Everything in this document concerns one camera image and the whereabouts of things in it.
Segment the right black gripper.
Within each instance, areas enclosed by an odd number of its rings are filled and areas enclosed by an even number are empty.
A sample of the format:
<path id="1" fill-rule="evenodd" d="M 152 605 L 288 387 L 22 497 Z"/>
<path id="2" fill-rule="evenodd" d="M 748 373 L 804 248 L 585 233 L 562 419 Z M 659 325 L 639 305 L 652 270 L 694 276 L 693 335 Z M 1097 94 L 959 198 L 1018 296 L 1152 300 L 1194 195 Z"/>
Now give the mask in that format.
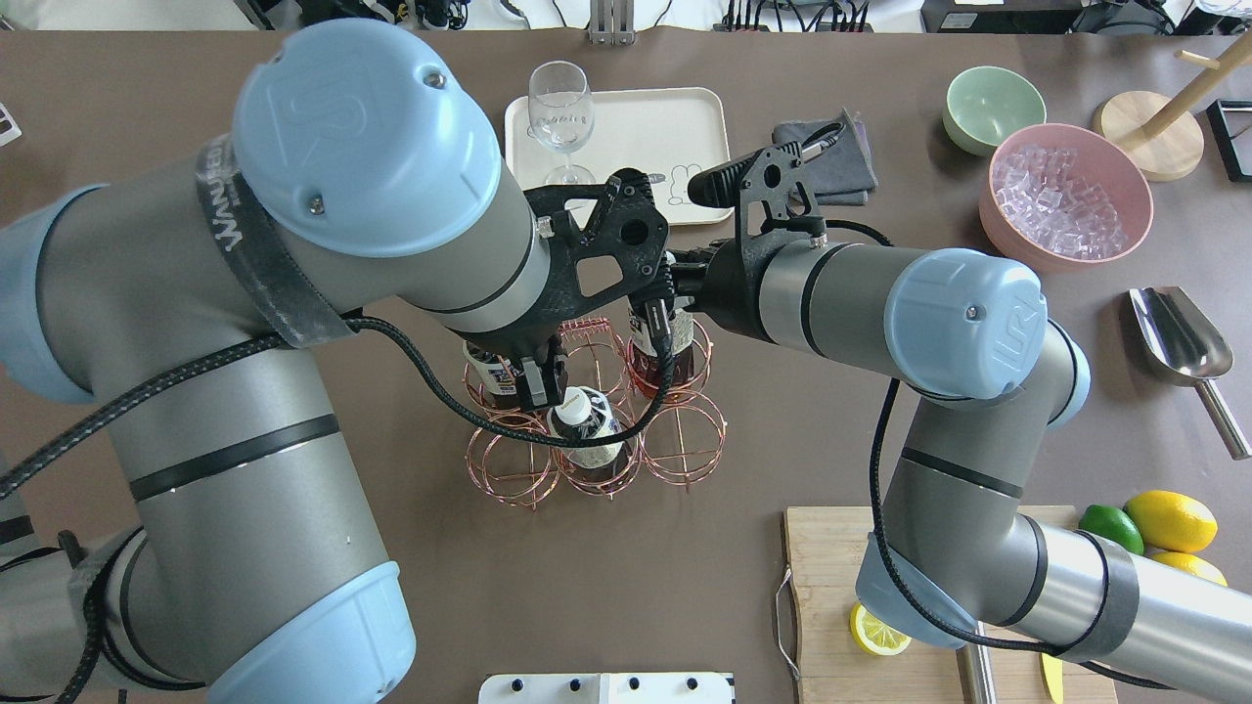
<path id="1" fill-rule="evenodd" d="M 692 299 L 686 308 L 710 317 L 721 329 L 766 338 L 759 298 L 774 247 L 764 242 L 714 241 L 689 251 L 671 251 L 669 271 L 676 293 Z"/>

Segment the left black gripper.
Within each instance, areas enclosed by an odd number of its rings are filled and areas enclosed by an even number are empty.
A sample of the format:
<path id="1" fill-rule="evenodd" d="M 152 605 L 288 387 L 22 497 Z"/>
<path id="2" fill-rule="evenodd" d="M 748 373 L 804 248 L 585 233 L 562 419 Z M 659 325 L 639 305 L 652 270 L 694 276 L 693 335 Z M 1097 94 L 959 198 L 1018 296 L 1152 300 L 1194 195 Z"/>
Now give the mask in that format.
<path id="1" fill-rule="evenodd" d="M 560 334 L 550 334 L 527 356 L 501 356 L 475 346 L 475 373 L 487 407 L 547 410 L 562 405 L 566 396 L 566 347 Z"/>

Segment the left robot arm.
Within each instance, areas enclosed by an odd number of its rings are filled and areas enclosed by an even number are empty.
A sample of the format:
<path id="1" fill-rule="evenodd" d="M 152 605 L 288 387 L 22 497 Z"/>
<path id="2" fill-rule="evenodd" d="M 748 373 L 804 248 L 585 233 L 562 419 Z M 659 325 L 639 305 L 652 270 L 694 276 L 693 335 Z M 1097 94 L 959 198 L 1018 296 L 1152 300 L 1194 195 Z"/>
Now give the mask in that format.
<path id="1" fill-rule="evenodd" d="M 542 362 L 552 271 L 482 108 L 364 19 L 288 36 L 197 155 L 6 227 L 13 380 L 151 405 L 111 428 L 140 526 L 3 570 L 3 699 L 384 699 L 416 639 L 310 351 L 399 297 Z"/>

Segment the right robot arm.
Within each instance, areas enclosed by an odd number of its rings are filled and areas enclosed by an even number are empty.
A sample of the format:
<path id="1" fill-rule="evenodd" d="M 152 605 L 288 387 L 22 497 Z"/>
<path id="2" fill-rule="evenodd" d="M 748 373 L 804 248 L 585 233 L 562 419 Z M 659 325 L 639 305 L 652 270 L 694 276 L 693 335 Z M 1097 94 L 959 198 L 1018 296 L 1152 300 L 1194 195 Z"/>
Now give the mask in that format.
<path id="1" fill-rule="evenodd" d="M 1018 511 L 1047 428 L 1090 367 L 1015 261 L 796 238 L 662 271 L 715 324 L 919 392 L 889 490 L 871 492 L 860 596 L 914 638 L 1045 651 L 1106 676 L 1249 700 L 1249 596 Z"/>

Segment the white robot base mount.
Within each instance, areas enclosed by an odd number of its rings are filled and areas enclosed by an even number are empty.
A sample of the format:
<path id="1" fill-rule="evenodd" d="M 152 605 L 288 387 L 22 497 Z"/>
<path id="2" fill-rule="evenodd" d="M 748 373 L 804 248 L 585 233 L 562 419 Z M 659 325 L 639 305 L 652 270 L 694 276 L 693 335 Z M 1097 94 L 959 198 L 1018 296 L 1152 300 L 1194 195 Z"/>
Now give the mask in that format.
<path id="1" fill-rule="evenodd" d="M 735 703 L 734 676 L 717 671 L 498 674 L 478 703 Z"/>

